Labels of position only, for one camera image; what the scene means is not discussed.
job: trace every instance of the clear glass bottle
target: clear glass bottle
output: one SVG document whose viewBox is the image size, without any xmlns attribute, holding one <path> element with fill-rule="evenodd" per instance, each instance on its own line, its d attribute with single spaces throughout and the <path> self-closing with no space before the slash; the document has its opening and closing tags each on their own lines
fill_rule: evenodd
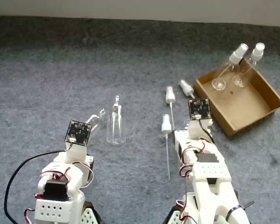
<svg viewBox="0 0 280 224">
<path fill-rule="evenodd" d="M 215 90 L 223 91 L 226 88 L 227 77 L 234 76 L 239 72 L 238 63 L 242 60 L 248 46 L 244 43 L 230 55 L 228 62 L 224 63 L 216 72 L 211 84 Z"/>
<path fill-rule="evenodd" d="M 232 82 L 235 86 L 244 88 L 249 84 L 251 78 L 253 77 L 252 68 L 256 68 L 258 62 L 263 56 L 264 49 L 265 49 L 265 45 L 263 43 L 256 44 L 250 57 L 247 59 L 247 62 L 250 64 L 250 66 L 232 78 Z"/>
<path fill-rule="evenodd" d="M 126 141 L 125 117 L 119 95 L 116 95 L 107 121 L 107 142 L 118 145 Z"/>
</svg>

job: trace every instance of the gray carpet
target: gray carpet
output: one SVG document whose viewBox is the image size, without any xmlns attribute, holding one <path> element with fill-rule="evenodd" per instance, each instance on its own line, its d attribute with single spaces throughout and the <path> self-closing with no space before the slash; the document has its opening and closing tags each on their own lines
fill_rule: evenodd
<svg viewBox="0 0 280 224">
<path fill-rule="evenodd" d="M 188 115 L 179 78 L 216 67 L 241 42 L 266 44 L 260 71 L 280 94 L 280 28 L 169 21 L 113 21 L 0 17 L 0 224 L 7 182 L 31 155 L 64 148 L 70 119 L 84 121 L 110 96 L 125 96 L 126 144 L 105 141 L 103 126 L 89 143 L 95 180 L 84 190 L 107 224 L 160 224 L 184 180 L 170 136 L 168 181 L 161 129 L 166 85 L 173 85 L 176 126 Z M 232 138 L 215 123 L 216 144 L 252 223 L 280 224 L 280 109 Z M 35 206 L 39 173 L 54 156 L 27 164 L 9 197 L 10 213 L 24 223 Z"/>
</svg>

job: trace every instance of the white robotic arm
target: white robotic arm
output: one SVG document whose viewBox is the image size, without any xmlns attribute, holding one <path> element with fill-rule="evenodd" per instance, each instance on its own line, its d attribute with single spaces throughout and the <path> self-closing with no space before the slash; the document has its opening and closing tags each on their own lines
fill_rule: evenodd
<svg viewBox="0 0 280 224">
<path fill-rule="evenodd" d="M 231 184 L 224 157 L 211 142 L 207 127 L 212 120 L 210 116 L 200 118 L 199 114 L 192 116 L 188 130 L 175 131 L 175 150 L 183 164 L 180 174 L 192 181 L 194 192 L 187 192 L 183 200 L 177 201 L 180 208 L 164 223 L 249 224 Z"/>
<path fill-rule="evenodd" d="M 86 149 L 90 131 L 91 125 L 71 121 L 65 137 L 67 150 L 42 170 L 35 195 L 35 224 L 99 223 L 92 208 L 84 208 L 80 190 L 93 180 L 93 157 Z"/>
</svg>

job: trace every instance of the wire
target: wire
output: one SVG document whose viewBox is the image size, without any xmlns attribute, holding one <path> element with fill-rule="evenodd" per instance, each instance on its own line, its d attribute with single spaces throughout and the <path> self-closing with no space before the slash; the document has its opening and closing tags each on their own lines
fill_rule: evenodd
<svg viewBox="0 0 280 224">
<path fill-rule="evenodd" d="M 176 200 L 175 204 L 180 207 L 184 207 L 185 202 L 183 200 Z"/>
<path fill-rule="evenodd" d="M 186 190 L 186 200 L 184 201 L 184 206 L 182 207 L 182 210 L 179 213 L 179 219 L 182 221 L 182 224 L 185 224 L 187 222 L 188 218 L 191 218 L 195 222 L 195 224 L 198 224 L 197 221 L 192 216 L 190 216 L 188 214 L 184 215 L 184 211 L 185 211 L 186 206 L 187 206 L 187 198 L 188 198 L 188 182 L 187 182 L 187 178 L 189 176 L 189 172 L 190 172 L 190 170 L 188 170 L 186 172 L 186 174 L 185 174 L 185 179 L 186 179 L 186 189 L 185 189 Z"/>
<path fill-rule="evenodd" d="M 205 140 L 206 142 L 208 142 L 208 143 L 210 143 L 210 144 L 214 144 L 214 143 L 212 143 L 210 140 L 206 139 L 206 138 L 203 137 L 203 136 L 200 136 L 199 139 L 200 139 L 200 140 Z"/>
<path fill-rule="evenodd" d="M 63 152 L 67 152 L 67 151 L 69 151 L 72 147 L 73 147 L 73 145 L 74 145 L 74 143 L 70 143 L 70 147 L 68 148 L 68 149 L 65 149 L 65 150 L 63 150 Z"/>
<path fill-rule="evenodd" d="M 36 193 L 36 194 L 34 195 L 34 197 L 37 198 L 37 199 L 42 198 L 42 196 L 43 196 L 43 195 L 42 195 L 42 194 L 39 194 L 39 193 Z"/>
<path fill-rule="evenodd" d="M 209 136 L 209 138 L 211 139 L 211 141 L 212 141 L 213 143 L 215 143 L 215 141 L 214 141 L 213 137 L 210 135 L 210 133 L 202 127 L 201 119 L 199 119 L 199 124 L 200 124 L 200 127 L 202 128 L 202 130 Z"/>
<path fill-rule="evenodd" d="M 192 169 L 187 170 L 187 171 L 185 172 L 184 175 L 182 175 L 182 171 L 183 171 L 183 169 L 185 169 L 186 167 L 192 167 L 192 166 L 193 166 L 193 165 L 183 165 L 182 167 L 180 167 L 180 169 L 179 169 L 179 171 L 178 171 L 179 175 L 180 175 L 181 177 L 187 177 L 188 173 L 191 172 Z"/>
<path fill-rule="evenodd" d="M 82 187 L 81 187 L 81 188 L 87 188 L 87 187 L 92 183 L 92 181 L 93 181 L 93 179 L 94 179 L 94 173 L 93 173 L 92 169 L 91 169 L 89 166 L 87 166 L 86 164 L 84 164 L 84 163 L 82 163 L 82 162 L 80 162 L 80 161 L 74 161 L 74 162 L 72 162 L 71 164 L 76 164 L 76 163 L 80 163 L 81 165 L 85 166 L 85 167 L 88 168 L 89 171 L 92 173 L 92 179 L 88 182 L 88 184 L 86 184 L 85 186 L 82 186 Z"/>
<path fill-rule="evenodd" d="M 12 174 L 8 184 L 7 184 L 7 187 L 6 187 L 6 191 L 5 191 L 5 196 L 4 196 L 4 213 L 5 215 L 7 216 L 7 218 L 13 223 L 13 224 L 18 224 L 12 217 L 11 215 L 8 213 L 8 209 L 7 209 L 7 200 L 8 200 L 8 193 L 9 193 L 9 189 L 10 189 L 10 186 L 15 178 L 15 176 L 17 175 L 17 173 L 19 172 L 19 170 L 30 160 L 34 159 L 34 158 L 37 158 L 37 157 L 40 157 L 40 156 L 43 156 L 43 155 L 48 155 L 48 154 L 54 154 L 54 153 L 60 153 L 60 152 L 64 152 L 64 150 L 57 150 L 57 151 L 51 151 L 51 152 L 46 152 L 46 153 L 41 153 L 41 154 L 38 154 L 38 155 L 34 155 L 28 159 L 26 159 L 24 162 L 22 162 L 18 168 L 14 171 L 14 173 Z"/>
<path fill-rule="evenodd" d="M 24 211 L 24 217 L 25 217 L 26 222 L 27 222 L 28 224 L 32 224 L 31 221 L 30 221 L 30 219 L 29 219 L 28 216 L 27 216 L 27 211 L 35 211 L 35 209 L 28 208 L 28 209 L 25 209 L 25 211 Z"/>
<path fill-rule="evenodd" d="M 67 180 L 69 180 L 67 177 L 66 177 L 66 172 L 68 171 L 70 169 L 70 167 L 67 167 L 67 169 L 65 170 L 65 172 L 64 172 L 64 174 L 62 174 L 59 178 L 58 178 L 58 180 L 61 180 L 61 178 L 63 178 L 63 177 L 65 177 Z"/>
<path fill-rule="evenodd" d="M 56 174 L 56 173 L 57 173 L 57 174 L 61 174 L 61 176 L 59 176 L 59 177 L 57 178 L 57 180 L 61 180 L 62 177 L 65 177 L 67 181 L 69 180 L 69 179 L 67 178 L 67 176 L 65 175 L 65 173 L 62 173 L 62 172 L 60 172 L 60 171 L 47 170 L 47 171 L 42 172 L 40 176 L 42 176 L 42 175 L 45 174 L 45 173 L 53 173 L 53 174 Z"/>
</svg>

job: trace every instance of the cardboard box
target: cardboard box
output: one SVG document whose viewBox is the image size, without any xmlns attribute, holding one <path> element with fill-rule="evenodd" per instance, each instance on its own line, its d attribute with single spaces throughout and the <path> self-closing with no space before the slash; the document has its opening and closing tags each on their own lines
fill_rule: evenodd
<svg viewBox="0 0 280 224">
<path fill-rule="evenodd" d="M 250 67 L 249 63 L 242 60 L 240 67 L 247 66 Z M 227 74 L 225 78 L 230 81 L 224 91 L 217 91 L 211 85 L 216 71 L 198 77 L 194 90 L 200 98 L 209 99 L 210 113 L 226 135 L 234 135 L 280 107 L 279 94 L 254 68 L 250 70 L 252 78 L 245 88 L 234 86 L 232 76 Z"/>
</svg>

